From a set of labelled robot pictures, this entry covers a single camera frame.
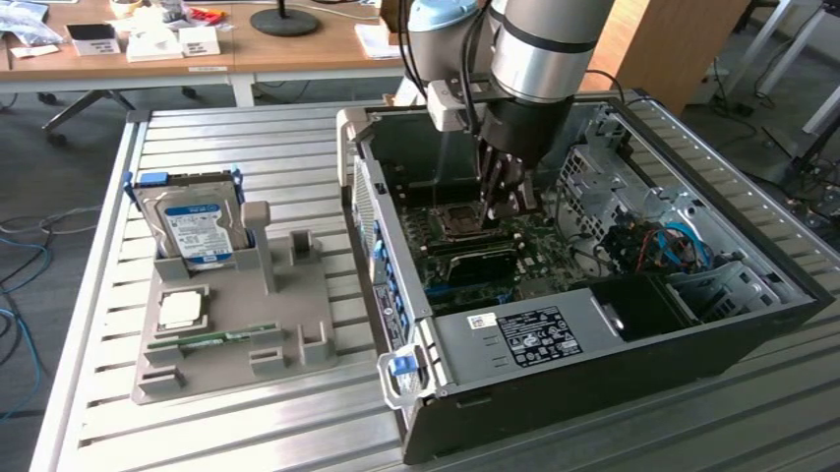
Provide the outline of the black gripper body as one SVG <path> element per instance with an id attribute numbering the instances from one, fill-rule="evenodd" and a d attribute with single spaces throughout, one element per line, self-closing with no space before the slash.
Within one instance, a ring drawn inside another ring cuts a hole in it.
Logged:
<path id="1" fill-rule="evenodd" d="M 492 101 L 482 125 L 482 139 L 490 147 L 537 165 L 549 153 L 558 130 L 572 111 L 572 99 L 533 103 L 518 99 Z"/>

